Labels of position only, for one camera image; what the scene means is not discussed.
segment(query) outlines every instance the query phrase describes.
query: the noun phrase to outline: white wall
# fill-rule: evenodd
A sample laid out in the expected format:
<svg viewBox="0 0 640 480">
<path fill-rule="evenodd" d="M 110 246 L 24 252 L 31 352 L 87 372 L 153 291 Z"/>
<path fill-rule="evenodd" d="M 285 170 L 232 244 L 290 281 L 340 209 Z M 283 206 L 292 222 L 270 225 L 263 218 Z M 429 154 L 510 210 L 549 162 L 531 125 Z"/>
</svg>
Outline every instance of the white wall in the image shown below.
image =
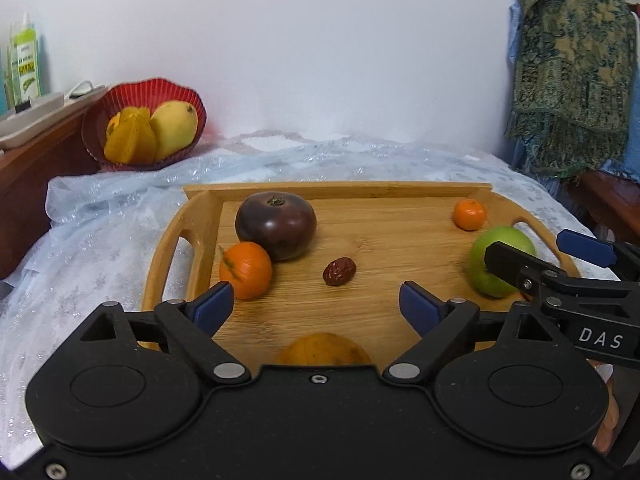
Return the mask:
<svg viewBox="0 0 640 480">
<path fill-rule="evenodd" d="M 225 136 L 366 133 L 500 153 L 513 0 L 0 0 L 28 7 L 50 86 L 165 76 Z"/>
</svg>

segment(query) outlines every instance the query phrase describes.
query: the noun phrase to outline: green apple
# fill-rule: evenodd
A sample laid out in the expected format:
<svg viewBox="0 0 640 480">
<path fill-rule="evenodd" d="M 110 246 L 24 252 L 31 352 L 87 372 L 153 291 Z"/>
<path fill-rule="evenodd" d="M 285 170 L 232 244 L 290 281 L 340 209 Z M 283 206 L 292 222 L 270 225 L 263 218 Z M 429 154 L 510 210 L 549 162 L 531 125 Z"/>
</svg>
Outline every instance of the green apple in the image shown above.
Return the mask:
<svg viewBox="0 0 640 480">
<path fill-rule="evenodd" d="M 503 242 L 527 254 L 531 254 L 531 256 L 536 255 L 536 248 L 526 234 L 514 227 L 494 227 L 489 229 L 476 238 L 476 241 L 471 245 L 466 268 L 471 285 L 478 292 L 493 298 L 506 298 L 517 289 L 486 270 L 484 264 L 484 251 L 494 242 Z"/>
</svg>

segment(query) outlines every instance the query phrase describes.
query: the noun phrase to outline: blue gripper pad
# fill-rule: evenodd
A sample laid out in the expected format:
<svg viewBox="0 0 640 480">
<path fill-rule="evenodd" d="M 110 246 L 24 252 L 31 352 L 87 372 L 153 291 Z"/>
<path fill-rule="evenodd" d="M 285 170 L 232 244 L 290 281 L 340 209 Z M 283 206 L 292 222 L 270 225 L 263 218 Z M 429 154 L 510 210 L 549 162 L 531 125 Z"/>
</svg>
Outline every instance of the blue gripper pad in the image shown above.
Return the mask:
<svg viewBox="0 0 640 480">
<path fill-rule="evenodd" d="M 404 282 L 400 286 L 398 303 L 400 314 L 420 337 L 435 328 L 446 311 L 443 301 L 428 293 L 414 282 Z"/>
<path fill-rule="evenodd" d="M 606 269 L 618 260 L 616 251 L 606 243 L 590 236 L 565 229 L 558 233 L 556 245 L 565 254 Z"/>
<path fill-rule="evenodd" d="M 187 318 L 209 337 L 220 329 L 234 310 L 234 290 L 228 282 L 218 282 L 187 304 Z"/>
</svg>

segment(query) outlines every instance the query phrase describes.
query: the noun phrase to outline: red bowl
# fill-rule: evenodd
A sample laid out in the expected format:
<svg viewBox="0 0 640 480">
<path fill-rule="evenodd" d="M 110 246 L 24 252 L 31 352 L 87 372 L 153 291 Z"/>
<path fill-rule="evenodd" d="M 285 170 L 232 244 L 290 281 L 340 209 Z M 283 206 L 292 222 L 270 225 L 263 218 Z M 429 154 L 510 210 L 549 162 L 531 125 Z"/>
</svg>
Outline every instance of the red bowl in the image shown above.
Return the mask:
<svg viewBox="0 0 640 480">
<path fill-rule="evenodd" d="M 198 114 L 198 129 L 191 144 L 173 155 L 147 164 L 134 166 L 111 162 L 104 156 L 104 143 L 107 139 L 107 124 L 111 118 L 127 106 L 146 106 L 153 113 L 159 105 L 166 101 L 185 101 L 191 103 Z M 107 171 L 155 171 L 161 170 L 174 162 L 186 158 L 195 148 L 207 123 L 207 112 L 200 96 L 192 89 L 177 85 L 167 79 L 155 78 L 138 83 L 123 83 L 114 86 L 103 95 L 82 118 L 82 142 L 84 147 Z"/>
</svg>

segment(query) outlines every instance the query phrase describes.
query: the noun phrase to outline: wooden tray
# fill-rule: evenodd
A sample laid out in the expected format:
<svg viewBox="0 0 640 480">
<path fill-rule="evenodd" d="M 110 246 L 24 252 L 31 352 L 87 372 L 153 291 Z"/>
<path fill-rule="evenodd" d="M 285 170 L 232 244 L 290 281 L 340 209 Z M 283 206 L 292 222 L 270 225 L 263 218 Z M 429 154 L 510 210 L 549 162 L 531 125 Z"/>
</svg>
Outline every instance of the wooden tray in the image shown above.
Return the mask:
<svg viewBox="0 0 640 480">
<path fill-rule="evenodd" d="M 490 184 L 441 182 L 305 182 L 187 186 L 189 201 L 162 236 L 151 262 L 142 310 L 161 301 L 179 237 L 194 248 L 186 300 L 218 281 L 219 251 L 238 242 L 234 228 L 242 200 L 257 191 L 296 193 L 311 202 L 318 230 L 307 254 L 274 266 L 270 290 L 236 301 L 214 340 L 255 374 L 303 335 L 333 332 L 361 345 L 384 368 L 418 341 L 398 309 L 402 282 L 413 280 L 443 300 L 467 298 L 483 310 L 507 310 L 518 294 L 492 300 L 476 293 L 463 275 L 478 232 L 455 227 L 451 214 L 462 198 L 488 211 L 484 229 L 526 222 L 571 276 L 578 271 L 554 236 L 530 213 L 491 191 Z M 329 287 L 322 271 L 341 256 L 357 265 L 347 285 Z"/>
</svg>

